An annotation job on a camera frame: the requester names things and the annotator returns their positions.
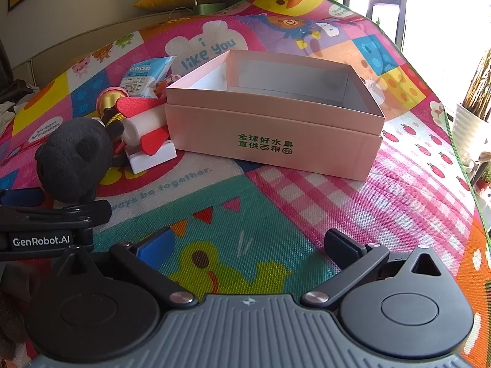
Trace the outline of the white ribbed plant pot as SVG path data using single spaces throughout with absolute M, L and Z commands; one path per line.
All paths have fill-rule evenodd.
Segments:
M 458 155 L 465 166 L 477 161 L 490 138 L 490 123 L 478 118 L 461 104 L 457 105 L 452 135 Z

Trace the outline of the red foam toy piece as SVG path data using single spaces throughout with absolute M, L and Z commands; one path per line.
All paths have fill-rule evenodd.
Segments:
M 147 110 L 163 105 L 166 99 L 123 96 L 117 99 L 117 111 L 125 118 L 130 118 Z

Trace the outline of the blue white tissue pack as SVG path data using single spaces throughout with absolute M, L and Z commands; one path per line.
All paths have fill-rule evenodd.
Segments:
M 166 77 L 175 58 L 164 56 L 131 65 L 120 82 L 120 88 L 128 96 L 156 98 L 157 83 Z

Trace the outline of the black plush toy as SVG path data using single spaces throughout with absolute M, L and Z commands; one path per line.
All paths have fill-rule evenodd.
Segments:
M 65 204 L 93 202 L 97 185 L 112 167 L 113 142 L 123 130 L 120 121 L 105 126 L 86 117 L 62 123 L 35 153 L 44 191 Z

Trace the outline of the cream toy yogurt bottle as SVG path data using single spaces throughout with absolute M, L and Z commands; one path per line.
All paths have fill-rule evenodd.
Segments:
M 166 114 L 164 105 L 159 105 L 145 110 L 135 116 L 122 121 L 124 130 L 122 140 L 135 147 L 141 143 L 142 136 L 166 125 Z

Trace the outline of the white grey battery charger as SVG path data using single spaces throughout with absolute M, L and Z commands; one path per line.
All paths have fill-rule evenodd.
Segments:
M 146 154 L 140 146 L 128 145 L 125 147 L 125 153 L 134 174 L 140 174 L 177 157 L 175 145 L 171 140 L 165 141 L 154 155 Z

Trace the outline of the colourful cartoon play mat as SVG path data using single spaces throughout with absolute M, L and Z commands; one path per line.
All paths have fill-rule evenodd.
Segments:
M 173 19 L 103 45 L 45 86 L 1 137 L 1 186 L 36 187 L 36 149 L 62 122 L 93 116 L 97 96 L 131 64 L 173 56 L 184 75 L 231 49 L 281 52 L 350 65 L 381 103 L 382 144 L 363 182 L 181 152 L 134 174 L 109 170 L 97 194 L 111 220 L 96 250 L 171 227 L 163 272 L 198 296 L 292 293 L 335 273 L 321 253 L 338 228 L 394 252 L 431 246 L 474 311 L 464 358 L 490 364 L 490 240 L 443 105 L 370 19 L 333 0 L 242 0 Z

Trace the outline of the pink cardboard box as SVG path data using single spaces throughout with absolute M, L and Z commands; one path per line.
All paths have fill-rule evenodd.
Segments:
M 385 115 L 345 64 L 230 50 L 166 90 L 175 147 L 365 180 Z

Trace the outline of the bamboo plant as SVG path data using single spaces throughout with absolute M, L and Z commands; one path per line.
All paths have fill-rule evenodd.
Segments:
M 490 100 L 491 50 L 488 50 L 478 64 L 462 105 L 482 121 L 488 122 L 490 119 Z

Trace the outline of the green handbag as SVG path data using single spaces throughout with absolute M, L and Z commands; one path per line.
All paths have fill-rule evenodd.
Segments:
M 226 0 L 195 0 L 192 11 L 195 15 L 207 15 L 226 8 Z

